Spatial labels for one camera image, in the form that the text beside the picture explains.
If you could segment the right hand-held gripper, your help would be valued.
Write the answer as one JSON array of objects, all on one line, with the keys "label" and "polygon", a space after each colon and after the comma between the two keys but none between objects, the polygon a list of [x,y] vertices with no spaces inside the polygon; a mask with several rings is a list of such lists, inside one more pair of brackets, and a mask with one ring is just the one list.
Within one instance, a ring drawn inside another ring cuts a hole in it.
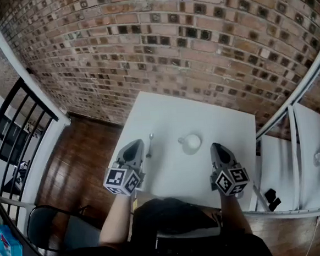
[{"label": "right hand-held gripper", "polygon": [[247,171],[237,162],[233,152],[220,143],[210,147],[212,174],[210,175],[211,190],[218,190],[226,196],[243,195],[249,183]]}]

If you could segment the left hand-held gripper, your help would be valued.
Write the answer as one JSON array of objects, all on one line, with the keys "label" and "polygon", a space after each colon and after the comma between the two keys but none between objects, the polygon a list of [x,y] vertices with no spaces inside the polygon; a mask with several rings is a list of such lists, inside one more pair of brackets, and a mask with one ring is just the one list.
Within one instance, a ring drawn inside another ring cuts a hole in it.
[{"label": "left hand-held gripper", "polygon": [[132,195],[145,177],[142,164],[145,146],[141,139],[126,144],[104,174],[103,186],[115,195]]}]

